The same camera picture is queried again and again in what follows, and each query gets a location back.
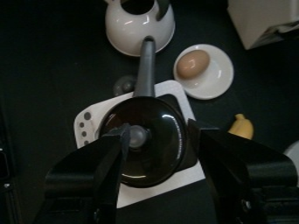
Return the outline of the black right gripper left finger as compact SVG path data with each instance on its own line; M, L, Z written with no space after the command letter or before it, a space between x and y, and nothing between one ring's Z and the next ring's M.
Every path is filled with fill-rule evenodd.
M116 224L129 126L113 128L48 171L33 224Z

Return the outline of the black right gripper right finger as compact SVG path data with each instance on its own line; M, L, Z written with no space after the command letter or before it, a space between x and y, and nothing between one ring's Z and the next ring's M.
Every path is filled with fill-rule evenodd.
M295 164L283 153L193 120L191 143L219 224L299 224Z

